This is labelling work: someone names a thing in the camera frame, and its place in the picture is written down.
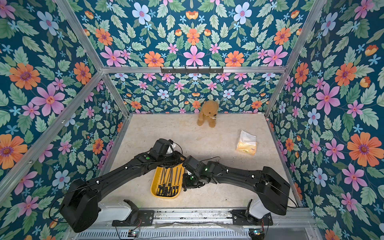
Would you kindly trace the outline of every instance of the pink flower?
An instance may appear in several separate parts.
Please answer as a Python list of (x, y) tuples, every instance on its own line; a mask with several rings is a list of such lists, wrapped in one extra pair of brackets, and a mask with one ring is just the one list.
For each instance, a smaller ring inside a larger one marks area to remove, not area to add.
[(87, 111), (87, 112), (85, 113), (85, 115), (87, 115), (89, 118), (95, 116), (95, 114), (93, 113), (95, 110), (92, 109), (92, 107), (86, 108), (85, 110)]
[(332, 155), (333, 162), (337, 162), (337, 157), (339, 157), (340, 159), (345, 159), (344, 154), (339, 152), (344, 149), (344, 145), (343, 144), (336, 145), (336, 139), (332, 139), (331, 143), (332, 145), (329, 142), (325, 143), (325, 146), (329, 149), (325, 153), (325, 155), (327, 155), (328, 157)]
[(339, 86), (333, 87), (331, 91), (329, 91), (329, 84), (326, 83), (324, 85), (324, 93), (316, 93), (316, 98), (321, 100), (317, 106), (316, 109), (320, 110), (324, 106), (324, 112), (326, 115), (328, 115), (331, 112), (331, 106), (337, 107), (340, 105), (340, 101), (337, 98), (333, 98), (339, 93)]
[(97, 92), (100, 92), (100, 90), (104, 89), (103, 84), (104, 84), (103, 80), (101, 80), (99, 83), (97, 83), (97, 86), (96, 86)]
[(143, 73), (144, 79), (148, 79), (150, 82), (152, 82), (153, 79), (156, 79), (154, 73)]
[(288, 162), (288, 159), (287, 159), (287, 156), (286, 156), (288, 150), (286, 148), (284, 148), (282, 144), (279, 144), (279, 147), (280, 147), (280, 152), (281, 152), (281, 155), (283, 156), (284, 161)]
[(52, 148), (53, 148), (53, 144), (48, 144), (43, 154), (39, 156), (39, 162), (44, 162), (45, 157), (52, 157), (52, 152), (48, 151), (48, 150), (51, 150)]
[(362, 187), (368, 186), (367, 183), (363, 179), (360, 178), (360, 177), (364, 176), (363, 170), (358, 169), (355, 172), (355, 167), (352, 164), (348, 165), (348, 169), (349, 169), (349, 171), (347, 169), (341, 170), (344, 173), (344, 175), (347, 176), (346, 178), (344, 178), (345, 184), (351, 184), (351, 182), (352, 182), (352, 187), (355, 191), (359, 190), (359, 185)]
[(251, 80), (249, 80), (248, 82), (244, 82), (244, 86), (243, 87), (245, 87), (245, 89), (248, 89), (248, 88), (251, 88), (252, 85), (253, 85), (253, 83), (251, 82)]
[(288, 77), (288, 79), (285, 81), (285, 90), (288, 90), (288, 92), (293, 87), (293, 77)]
[(347, 195), (342, 193), (341, 197), (344, 199), (344, 200), (341, 200), (341, 203), (347, 206), (347, 209), (348, 209), (349, 212), (352, 209), (354, 211), (358, 210), (357, 207), (355, 206), (355, 204), (358, 203), (358, 201), (356, 199), (351, 199), (351, 194), (349, 192), (347, 192)]
[(175, 89), (177, 90), (181, 90), (181, 89), (184, 89), (184, 84), (182, 84), (180, 81), (178, 81), (177, 83), (175, 83)]
[(176, 48), (176, 44), (173, 45), (173, 44), (169, 44), (169, 47), (168, 47), (168, 50), (169, 50), (169, 53), (174, 53), (176, 54), (176, 52), (179, 50), (178, 48)]
[(37, 200), (39, 197), (34, 197), (32, 199), (31, 196), (27, 196), (25, 202), (19, 203), (17, 206), (20, 208), (19, 217), (25, 213), (25, 215), (29, 216), (32, 213), (32, 209), (36, 209), (39, 207), (37, 204)]
[(70, 152), (70, 147), (72, 147), (72, 144), (70, 144), (68, 141), (61, 142), (59, 147), (59, 151), (61, 151), (61, 154), (64, 155), (65, 152)]
[(317, 79), (317, 83), (314, 85), (315, 87), (317, 87), (317, 91), (318, 90), (322, 90), (324, 87), (324, 84), (325, 84), (325, 81), (324, 81), (324, 78), (320, 78), (320, 79)]
[(12, 12), (16, 11), (16, 9), (10, 5), (7, 5), (7, 0), (0, 0), (0, 16), (2, 18), (8, 17), (15, 19), (15, 16)]
[(40, 112), (37, 110), (39, 109), (39, 106), (33, 106), (33, 103), (28, 103), (28, 106), (22, 106), (22, 108), (25, 110), (23, 112), (24, 116), (30, 116), (30, 118), (34, 119), (35, 115), (40, 115)]
[(147, 87), (148, 87), (147, 83), (143, 83), (142, 81), (140, 81), (139, 86), (140, 86), (140, 88), (142, 88), (144, 90), (147, 89)]
[(93, 102), (93, 96), (94, 96), (95, 94), (93, 93), (93, 92), (90, 92), (90, 94), (88, 95), (88, 97), (86, 97), (85, 98), (85, 102), (87, 103), (88, 101), (90, 101), (90, 102)]
[(55, 81), (52, 82), (52, 84), (56, 86), (56, 88), (55, 88), (56, 90), (60, 89), (60, 91), (64, 91), (64, 88), (67, 85), (65, 85), (63, 82), (64, 82), (64, 80), (62, 80), (62, 79), (59, 80), (58, 78), (55, 78)]
[(209, 89), (209, 90), (214, 90), (215, 88), (217, 88), (216, 84), (217, 84), (217, 83), (213, 83), (213, 82), (211, 81), (209, 84), (207, 84), (208, 89)]
[(355, 118), (355, 117), (356, 117), (356, 113), (359, 114), (359, 115), (362, 114), (361, 108), (362, 108), (363, 106), (364, 106), (364, 104), (360, 103), (360, 104), (358, 105), (358, 101), (355, 100), (355, 101), (353, 102), (353, 105), (352, 105), (352, 104), (348, 104), (348, 108), (350, 108), (350, 109), (347, 111), (347, 113), (348, 113), (348, 114), (352, 114), (353, 118)]
[(297, 116), (299, 115), (299, 108), (297, 108), (296, 106), (292, 109), (292, 116), (294, 116), (295, 118), (297, 118)]
[(41, 106), (44, 105), (41, 109), (43, 116), (48, 116), (51, 113), (51, 109), (54, 113), (60, 114), (61, 111), (64, 110), (64, 105), (59, 102), (63, 100), (65, 97), (64, 93), (55, 94), (55, 86), (53, 84), (49, 84), (47, 87), (48, 92), (46, 92), (43, 88), (37, 87), (37, 92), (42, 96), (34, 97), (31, 100), (31, 103)]
[(231, 75), (230, 73), (222, 73), (220, 75), (217, 75), (216, 76), (216, 79), (220, 79), (220, 82), (222, 83), (224, 80), (228, 80), (229, 79), (229, 75)]
[(321, 147), (319, 147), (320, 145), (320, 142), (316, 142), (314, 139), (312, 140), (312, 143), (310, 143), (310, 146), (311, 146), (311, 152), (315, 152), (316, 154), (319, 153), (319, 151), (321, 150)]
[(295, 92), (292, 93), (293, 101), (300, 102), (300, 97), (303, 96), (303, 93), (301, 93), (301, 87), (297, 88), (295, 87)]
[(100, 55), (107, 60), (107, 65), (108, 66), (113, 66), (115, 65), (116, 67), (121, 67), (121, 64), (125, 64), (127, 63), (124, 59), (122, 58), (119, 58), (121, 56), (120, 54), (120, 50), (114, 50), (113, 53), (112, 53), (112, 50), (108, 47), (108, 46), (105, 46), (104, 47), (104, 50), (107, 52), (107, 53), (100, 53)]
[(23, 191), (24, 186), (25, 186), (26, 188), (31, 188), (31, 187), (33, 187), (33, 181), (30, 180), (30, 179), (36, 177), (36, 175), (37, 175), (37, 172), (34, 171), (34, 172), (30, 172), (30, 173), (28, 173), (25, 177), (23, 177), (23, 178), (20, 180), (19, 184), (18, 184), (18, 185), (16, 186), (16, 188), (15, 188), (15, 194), (16, 194), (16, 195), (19, 195), (19, 194)]
[(161, 78), (161, 80), (163, 80), (163, 81), (167, 80), (167, 82), (169, 82), (169, 83), (170, 83), (171, 79), (175, 79), (175, 77), (172, 76), (172, 73), (160, 73), (160, 76), (163, 76)]
[(190, 66), (193, 64), (194, 67), (196, 67), (196, 64), (202, 66), (203, 61), (200, 58), (204, 57), (205, 53), (203, 52), (198, 53), (197, 47), (195, 45), (193, 45), (190, 50), (191, 50), (191, 53), (183, 53), (184, 57), (189, 58), (185, 64), (187, 66)]
[(243, 80), (243, 78), (247, 78), (246, 73), (236, 73), (235, 79), (238, 79), (239, 81)]
[(282, 52), (283, 51), (283, 45), (280, 45), (277, 49), (276, 52), (273, 50), (268, 50), (268, 56), (270, 58), (265, 58), (263, 60), (263, 63), (269, 63), (268, 66), (274, 66), (275, 63), (276, 65), (280, 66), (283, 64), (283, 61), (281, 58), (284, 58), (286, 55), (288, 55), (288, 52)]
[(257, 56), (257, 58), (264, 59), (264, 57), (268, 56), (268, 50), (262, 49), (261, 52), (258, 52), (257, 54), (259, 54), (259, 56)]
[(355, 20), (358, 19), (360, 16), (361, 18), (365, 18), (365, 16), (367, 16), (367, 12), (371, 10), (374, 6), (375, 3), (373, 3), (372, 0), (361, 0), (361, 6), (355, 8), (355, 13), (357, 13), (355, 16)]
[(215, 45), (211, 44), (211, 48), (209, 50), (212, 52), (212, 54), (214, 54), (214, 53), (218, 53), (219, 49), (220, 49), (220, 47), (217, 46), (217, 43), (215, 43)]

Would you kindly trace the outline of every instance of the light blue flower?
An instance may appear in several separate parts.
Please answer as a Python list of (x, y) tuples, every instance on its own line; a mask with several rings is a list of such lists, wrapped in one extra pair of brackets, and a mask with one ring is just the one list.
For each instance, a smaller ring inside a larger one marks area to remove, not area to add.
[(11, 125), (7, 125), (7, 128), (9, 130), (6, 130), (5, 133), (11, 133), (11, 135), (13, 135), (15, 132), (18, 132), (19, 130), (17, 130), (17, 125), (14, 125), (13, 127)]
[(356, 124), (356, 126), (353, 126), (353, 129), (355, 129), (353, 132), (358, 132), (359, 134), (360, 134), (360, 131), (362, 131), (360, 124)]
[(203, 23), (204, 21), (205, 21), (205, 18), (204, 18), (205, 16), (199, 16), (199, 22), (201, 22), (201, 23)]
[(39, 234), (39, 232), (41, 232), (40, 228), (41, 228), (41, 225), (40, 226), (35, 226), (35, 230), (32, 232), (32, 234), (35, 234), (37, 236)]
[(14, 116), (17, 114), (20, 114), (21, 108), (17, 108), (16, 106), (13, 106), (13, 109), (9, 110), (10, 113), (13, 113)]
[(381, 57), (378, 57), (377, 58), (377, 54), (373, 55), (373, 58), (372, 59), (369, 59), (368, 62), (371, 62), (369, 65), (372, 65), (372, 64), (377, 64), (377, 61), (380, 60)]
[(3, 52), (7, 52), (8, 54), (11, 54), (13, 50), (11, 49), (11, 45), (5, 46), (4, 44), (1, 44), (3, 46)]
[(180, 21), (182, 21), (183, 23), (186, 22), (187, 20), (185, 19), (185, 16), (181, 16), (180, 17)]

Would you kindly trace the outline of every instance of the orange flower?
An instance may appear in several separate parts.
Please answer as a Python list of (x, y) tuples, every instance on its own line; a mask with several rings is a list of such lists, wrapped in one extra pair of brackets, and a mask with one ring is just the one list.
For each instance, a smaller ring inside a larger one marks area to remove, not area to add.
[(90, 11), (85, 11), (84, 12), (85, 13), (85, 15), (89, 18), (89, 19), (93, 19), (93, 13), (91, 13)]
[(76, 63), (74, 66), (76, 68), (73, 69), (73, 72), (77, 75), (77, 81), (81, 82), (83, 85), (87, 84), (92, 76), (89, 72), (89, 67), (84, 63)]
[(299, 194), (300, 200), (302, 200), (303, 195), (301, 194), (301, 189), (299, 188), (299, 185), (297, 183), (295, 183), (295, 187), (296, 187), (297, 193)]
[(22, 144), (24, 139), (19, 136), (12, 139), (11, 134), (0, 135), (0, 165), (3, 169), (13, 167), (14, 162), (18, 162), (28, 148), (26, 144)]
[(354, 134), (351, 137), (352, 142), (348, 142), (347, 148), (352, 152), (349, 152), (349, 156), (352, 160), (358, 160), (358, 164), (366, 167), (367, 161), (371, 167), (379, 165), (379, 160), (384, 158), (384, 150), (377, 148), (381, 146), (381, 141), (377, 137), (371, 138), (371, 135), (367, 132), (362, 132), (360, 136)]
[(360, 86), (363, 88), (369, 88), (371, 85), (371, 79), (369, 77), (363, 77), (360, 81)]
[(252, 108), (253, 109), (258, 109), (259, 107), (261, 107), (263, 105), (263, 103), (261, 101), (256, 101), (256, 102), (253, 102), (252, 103)]
[(199, 107), (201, 107), (201, 103), (200, 103), (199, 101), (194, 101), (194, 102), (192, 103), (192, 107), (198, 109)]
[(300, 66), (297, 67), (296, 73), (295, 73), (295, 78), (296, 78), (296, 83), (298, 84), (303, 84), (305, 80), (307, 80), (307, 74), (309, 73), (308, 69), (308, 64), (306, 63), (301, 63)]
[(188, 42), (192, 45), (196, 45), (196, 43), (200, 42), (199, 37), (200, 34), (194, 28), (191, 28), (189, 33), (187, 33)]
[(150, 51), (149, 54), (145, 54), (144, 62), (148, 64), (148, 67), (163, 67), (164, 59), (161, 57), (159, 53), (155, 53), (154, 51)]
[(141, 109), (141, 103), (138, 103), (136, 101), (131, 102), (131, 106), (135, 109)]
[(282, 28), (281, 31), (277, 31), (274, 41), (276, 45), (283, 45), (291, 36), (291, 30), (289, 28)]
[(101, 150), (103, 149), (104, 147), (104, 143), (103, 143), (103, 140), (101, 140), (100, 138), (99, 139), (96, 139), (95, 140), (95, 143), (93, 144), (93, 149), (92, 151), (95, 153), (95, 154), (99, 154), (101, 152)]
[(340, 240), (340, 238), (335, 235), (335, 232), (329, 229), (325, 230), (325, 238), (327, 240)]
[(233, 53), (228, 53), (228, 57), (225, 58), (227, 67), (240, 67), (244, 63), (244, 55), (239, 53), (239, 51), (234, 51)]
[(23, 63), (17, 64), (16, 68), (9, 69), (11, 75), (9, 75), (12, 82), (16, 82), (15, 85), (19, 88), (25, 88), (25, 90), (31, 90), (32, 87), (36, 87), (40, 82), (38, 77), (40, 73), (37, 70), (33, 70), (33, 66)]
[(105, 31), (103, 28), (96, 29), (96, 37), (99, 38), (99, 42), (103, 43), (104, 45), (112, 45), (113, 38), (111, 37), (111, 34)]
[(353, 63), (348, 63), (341, 65), (340, 69), (337, 70), (335, 77), (335, 81), (337, 82), (337, 85), (344, 86), (349, 85), (349, 81), (352, 81), (356, 75), (354, 74), (357, 71), (357, 68), (353, 66)]
[(286, 141), (285, 141), (285, 146), (287, 147), (287, 150), (288, 151), (292, 151), (293, 150), (293, 141), (292, 139), (288, 138)]
[(118, 125), (118, 132), (120, 132), (121, 127), (122, 127), (122, 122), (120, 122), (119, 125)]
[(199, 12), (197, 11), (187, 11), (185, 12), (185, 15), (187, 16), (187, 19), (197, 19), (197, 17), (199, 16)]
[(298, 10), (293, 11), (291, 13), (291, 18), (293, 18), (293, 19), (296, 18), (299, 15), (299, 13), (300, 13), (300, 11), (298, 11)]
[(366, 55), (366, 56), (373, 55), (377, 50), (379, 50), (379, 48), (378, 48), (376, 45), (369, 45), (369, 46), (365, 49), (365, 55)]
[(181, 36), (182, 33), (183, 33), (183, 32), (181, 32), (181, 29), (177, 29), (177, 30), (175, 31), (175, 35), (176, 35), (176, 36)]
[(205, 36), (210, 36), (211, 34), (212, 34), (211, 30), (209, 30), (209, 29), (205, 29), (204, 30), (204, 35)]

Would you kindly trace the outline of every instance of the beige floor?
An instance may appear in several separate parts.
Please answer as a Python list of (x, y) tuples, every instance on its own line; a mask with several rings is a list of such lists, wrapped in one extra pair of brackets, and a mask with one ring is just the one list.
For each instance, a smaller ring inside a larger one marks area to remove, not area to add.
[[(196, 121), (196, 114), (134, 115), (112, 170), (150, 149), (157, 139), (165, 138), (177, 142), (184, 156), (192, 155), (201, 160), (221, 156), (220, 163), (247, 170), (269, 166), (287, 179), (263, 114), (220, 114), (215, 128), (210, 128), (207, 122), (197, 126)], [(254, 156), (235, 150), (241, 130), (256, 136), (258, 145)], [(258, 199), (256, 193), (229, 184), (207, 184), (200, 189), (181, 191), (175, 199), (161, 199), (150, 192), (154, 173), (153, 170), (129, 181), (106, 196), (103, 202), (129, 199), (138, 207), (152, 208), (246, 207), (250, 199)]]

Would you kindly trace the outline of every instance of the metal vent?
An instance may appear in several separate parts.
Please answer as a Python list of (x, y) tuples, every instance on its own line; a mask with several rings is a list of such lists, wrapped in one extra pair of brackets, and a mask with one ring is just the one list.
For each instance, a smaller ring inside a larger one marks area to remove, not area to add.
[[(128, 237), (129, 229), (118, 229), (121, 239), (133, 239)], [(249, 239), (245, 230), (239, 233), (230, 229), (142, 229), (137, 239)], [(115, 229), (93, 229), (81, 232), (76, 240), (80, 239), (119, 239)]]

